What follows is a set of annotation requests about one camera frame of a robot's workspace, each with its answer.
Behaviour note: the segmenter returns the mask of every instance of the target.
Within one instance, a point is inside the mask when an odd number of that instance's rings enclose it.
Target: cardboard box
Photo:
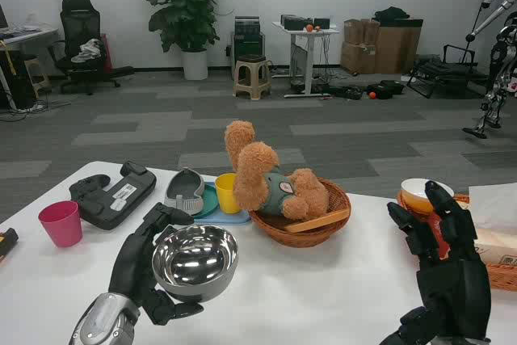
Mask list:
[[[376,49],[373,45],[349,44],[341,47],[341,66],[351,73],[375,73]]]
[[[373,19],[361,19],[361,24],[364,31],[363,43],[376,44],[380,23]]]
[[[349,44],[362,44],[364,39],[364,27],[360,20],[349,19],[345,21],[345,42]]]
[[[413,68],[421,27],[380,27],[375,73],[404,74]]]
[[[517,266],[517,236],[481,228],[476,233],[474,245],[485,264]]]

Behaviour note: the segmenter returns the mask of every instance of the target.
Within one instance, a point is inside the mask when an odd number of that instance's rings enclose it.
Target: wooden spatula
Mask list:
[[[305,232],[306,230],[316,229],[320,226],[333,224],[337,221],[341,221],[350,217],[350,211],[350,209],[336,210],[335,212],[327,213],[325,216],[319,217],[315,220],[286,225],[284,226],[284,230],[292,234],[297,234],[298,232]]]

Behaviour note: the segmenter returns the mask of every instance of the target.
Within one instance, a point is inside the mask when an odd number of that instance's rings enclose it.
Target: wicker tray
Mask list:
[[[274,217],[262,214],[260,212],[250,212],[251,219],[253,222],[264,232],[266,232],[271,238],[284,244],[285,246],[292,246],[295,248],[307,248],[310,246],[316,246],[326,241],[332,234],[340,230],[350,220],[350,213],[352,206],[347,194],[335,183],[327,179],[318,178],[318,180],[325,185],[329,192],[329,212],[336,210],[346,209],[348,211],[348,217],[341,221],[335,222],[322,226],[317,229],[312,229],[307,232],[299,232],[292,234],[283,230],[283,227],[287,224],[293,223],[284,217]]]
[[[458,201],[469,203],[469,196],[456,195],[454,198]],[[426,218],[427,215],[415,212],[402,200],[401,194],[397,196],[398,203],[405,209],[411,211],[417,216]],[[502,264],[486,264],[488,275],[490,278],[491,288],[498,288],[507,291],[517,291],[517,267],[516,266],[504,266]]]

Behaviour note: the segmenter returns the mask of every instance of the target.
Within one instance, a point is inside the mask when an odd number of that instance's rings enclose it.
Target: black office chair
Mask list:
[[[134,74],[131,66],[113,69],[109,73],[104,70],[107,56],[100,35],[100,13],[90,0],[63,0],[62,7],[61,22],[65,40],[58,40],[48,47],[54,65],[69,78],[69,81],[61,84],[61,93],[64,93],[65,86],[85,83],[86,94],[92,95],[90,84],[112,82],[115,87],[119,87],[120,84],[113,78]],[[81,52],[81,45],[92,39],[99,40],[101,57],[81,63],[72,62],[72,58]],[[58,43],[65,44],[65,56],[60,60],[57,60],[54,52],[54,45]]]

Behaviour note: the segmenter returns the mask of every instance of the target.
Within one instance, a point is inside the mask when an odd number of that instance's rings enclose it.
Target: teddy bear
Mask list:
[[[277,153],[254,139],[250,122],[234,121],[226,128],[226,150],[237,175],[233,194],[238,205],[247,211],[284,215],[290,220],[324,216],[329,193],[316,175],[310,169],[283,175]]]

